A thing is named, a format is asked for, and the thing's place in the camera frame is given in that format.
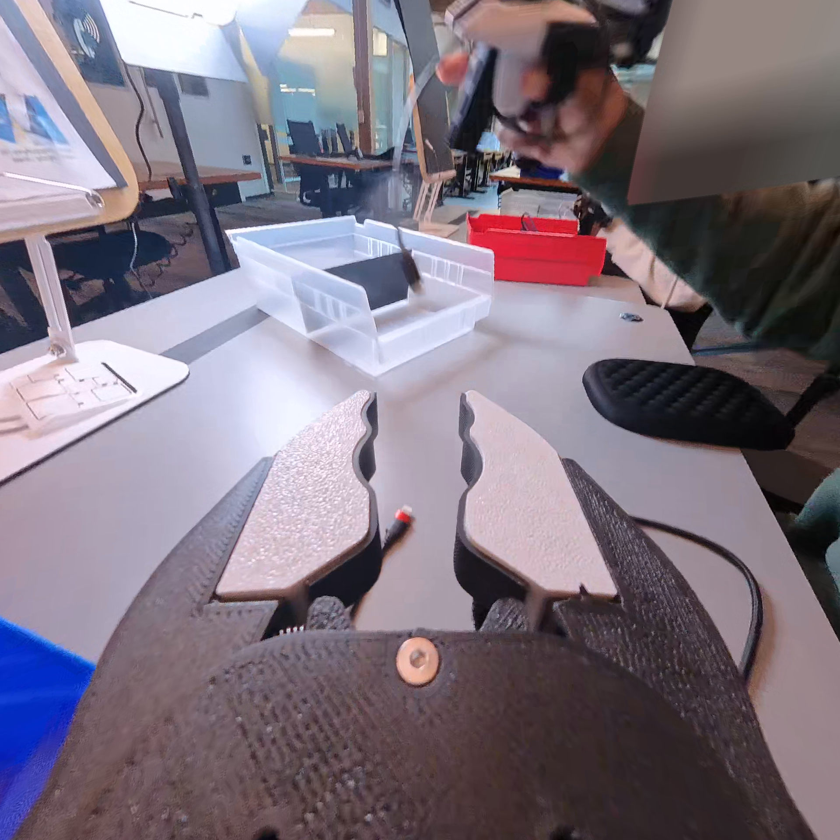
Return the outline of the black usb hub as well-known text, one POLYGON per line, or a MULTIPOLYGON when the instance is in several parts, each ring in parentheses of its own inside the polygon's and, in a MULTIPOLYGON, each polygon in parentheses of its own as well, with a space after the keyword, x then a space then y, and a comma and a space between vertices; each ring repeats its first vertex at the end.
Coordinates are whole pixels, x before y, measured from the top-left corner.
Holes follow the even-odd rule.
POLYGON ((402 261, 402 272, 410 291, 416 295, 424 294, 424 281, 420 269, 415 261, 413 252, 406 246, 403 236, 403 229, 395 225, 396 243, 400 250, 402 261))

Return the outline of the person's right forearm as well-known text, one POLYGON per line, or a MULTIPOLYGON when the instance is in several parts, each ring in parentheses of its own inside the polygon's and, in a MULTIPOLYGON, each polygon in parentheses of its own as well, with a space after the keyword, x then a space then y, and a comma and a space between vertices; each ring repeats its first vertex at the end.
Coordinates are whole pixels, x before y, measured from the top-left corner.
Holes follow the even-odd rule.
POLYGON ((631 205, 643 119, 630 101, 578 185, 745 338, 837 364, 838 181, 631 205))

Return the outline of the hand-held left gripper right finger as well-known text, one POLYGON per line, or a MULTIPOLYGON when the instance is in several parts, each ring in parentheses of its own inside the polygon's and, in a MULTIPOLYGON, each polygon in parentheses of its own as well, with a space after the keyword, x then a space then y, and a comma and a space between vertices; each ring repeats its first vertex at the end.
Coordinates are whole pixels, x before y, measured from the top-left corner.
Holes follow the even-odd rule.
POLYGON ((572 463, 538 432, 477 391, 459 400, 461 475, 455 575, 476 603, 552 603, 618 596, 572 463))

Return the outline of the printed instruction sheet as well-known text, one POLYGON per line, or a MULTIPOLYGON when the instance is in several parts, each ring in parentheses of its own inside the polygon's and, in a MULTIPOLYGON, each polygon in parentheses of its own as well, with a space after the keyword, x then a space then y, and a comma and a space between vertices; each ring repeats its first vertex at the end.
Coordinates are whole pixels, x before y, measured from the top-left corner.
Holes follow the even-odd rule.
POLYGON ((2 201, 54 184, 100 191, 126 185, 55 62, 14 2, 2 2, 2 201))

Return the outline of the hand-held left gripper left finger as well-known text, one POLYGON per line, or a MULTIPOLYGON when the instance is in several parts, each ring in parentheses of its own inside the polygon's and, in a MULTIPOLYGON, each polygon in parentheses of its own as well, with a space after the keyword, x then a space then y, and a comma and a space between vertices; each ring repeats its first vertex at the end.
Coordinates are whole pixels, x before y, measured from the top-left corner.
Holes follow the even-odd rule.
POLYGON ((357 603, 382 570, 371 478, 374 392, 358 391, 277 451, 216 585, 222 602, 357 603))

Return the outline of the red plastic bin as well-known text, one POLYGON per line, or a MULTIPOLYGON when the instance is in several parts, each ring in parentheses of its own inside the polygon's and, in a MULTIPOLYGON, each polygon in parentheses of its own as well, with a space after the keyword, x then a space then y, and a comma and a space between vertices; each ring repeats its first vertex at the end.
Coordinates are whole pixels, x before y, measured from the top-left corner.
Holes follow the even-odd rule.
POLYGON ((606 262, 605 240, 574 220, 483 213, 467 218, 467 240, 493 253, 496 281, 586 287, 606 262))

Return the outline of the white document stand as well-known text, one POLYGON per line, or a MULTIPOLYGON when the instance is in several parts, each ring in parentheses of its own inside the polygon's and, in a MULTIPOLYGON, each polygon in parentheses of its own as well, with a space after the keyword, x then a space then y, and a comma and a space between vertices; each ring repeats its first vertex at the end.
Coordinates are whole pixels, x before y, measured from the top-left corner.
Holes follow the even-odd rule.
POLYGON ((70 315, 48 236, 110 224, 128 217, 137 205, 139 184, 130 159, 87 83, 67 53, 60 37, 38 2, 14 2, 55 62, 69 89, 77 97, 91 125, 118 166, 126 185, 100 191, 67 184, 54 184, 46 194, 16 201, 2 201, 2 244, 22 241, 35 275, 39 299, 47 322, 47 350, 1 374, 1 384, 13 376, 49 362, 70 364, 100 361, 134 385, 139 394, 99 415, 46 434, 15 432, 1 435, 2 484, 47 460, 60 450, 87 437, 120 416, 181 384, 189 375, 186 364, 109 340, 76 343, 70 315))

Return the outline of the blue plastic bin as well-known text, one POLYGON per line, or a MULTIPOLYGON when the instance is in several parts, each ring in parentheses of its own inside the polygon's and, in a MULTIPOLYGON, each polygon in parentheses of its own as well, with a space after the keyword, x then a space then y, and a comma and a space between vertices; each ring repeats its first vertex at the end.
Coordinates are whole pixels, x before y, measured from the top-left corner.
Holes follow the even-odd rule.
POLYGON ((95 665, 1 620, 1 838, 12 838, 63 748, 95 665))

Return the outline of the person's right hand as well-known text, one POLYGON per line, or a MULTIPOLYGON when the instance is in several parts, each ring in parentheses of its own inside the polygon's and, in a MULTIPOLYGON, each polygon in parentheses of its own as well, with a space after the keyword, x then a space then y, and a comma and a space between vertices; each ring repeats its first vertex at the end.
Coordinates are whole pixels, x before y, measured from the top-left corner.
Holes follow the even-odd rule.
POLYGON ((552 129, 538 122, 526 131, 499 125, 502 147, 554 169, 571 174, 584 172, 594 163, 604 144, 627 111, 629 98, 613 70, 583 71, 574 92, 555 112, 552 129))

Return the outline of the clear plastic bin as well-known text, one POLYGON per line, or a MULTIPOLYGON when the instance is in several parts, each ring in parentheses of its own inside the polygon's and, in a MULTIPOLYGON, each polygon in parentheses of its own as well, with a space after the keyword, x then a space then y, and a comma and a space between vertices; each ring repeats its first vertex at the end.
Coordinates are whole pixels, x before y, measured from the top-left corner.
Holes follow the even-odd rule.
POLYGON ((354 217, 242 227, 227 237, 259 309, 371 376, 466 335, 490 312, 494 255, 403 230, 424 294, 372 311, 364 289, 327 269, 399 251, 395 227, 354 217))

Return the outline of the black usb cable red plug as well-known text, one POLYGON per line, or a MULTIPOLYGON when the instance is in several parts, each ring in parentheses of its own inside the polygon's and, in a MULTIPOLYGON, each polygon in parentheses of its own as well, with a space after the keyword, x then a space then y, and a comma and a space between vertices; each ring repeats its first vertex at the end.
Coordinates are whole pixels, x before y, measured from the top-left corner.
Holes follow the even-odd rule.
MULTIPOLYGON (((749 629, 740 659, 739 671, 744 680, 746 682, 750 682, 751 677, 753 676, 754 666, 757 661, 763 633, 764 604, 760 584, 748 565, 735 553, 706 537, 701 537, 698 534, 676 526, 671 526, 661 521, 639 517, 632 517, 632 520, 636 525, 643 529, 656 530, 678 539, 694 543, 695 545, 716 554, 719 558, 726 561, 732 568, 736 569, 740 573, 749 590, 751 613, 749 619, 749 629)), ((390 550, 403 539, 403 536, 412 527, 413 522, 413 510, 409 506, 403 506, 397 510, 393 521, 389 524, 388 529, 385 531, 382 544, 384 553, 389 553, 390 550)))

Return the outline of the black divider panel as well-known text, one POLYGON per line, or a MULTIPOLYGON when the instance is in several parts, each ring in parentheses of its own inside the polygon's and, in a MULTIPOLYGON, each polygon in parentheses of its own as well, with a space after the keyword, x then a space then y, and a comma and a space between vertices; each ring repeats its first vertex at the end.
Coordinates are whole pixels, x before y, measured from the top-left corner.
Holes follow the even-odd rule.
POLYGON ((409 288, 400 251, 327 269, 328 273, 364 289, 372 311, 406 301, 409 288))

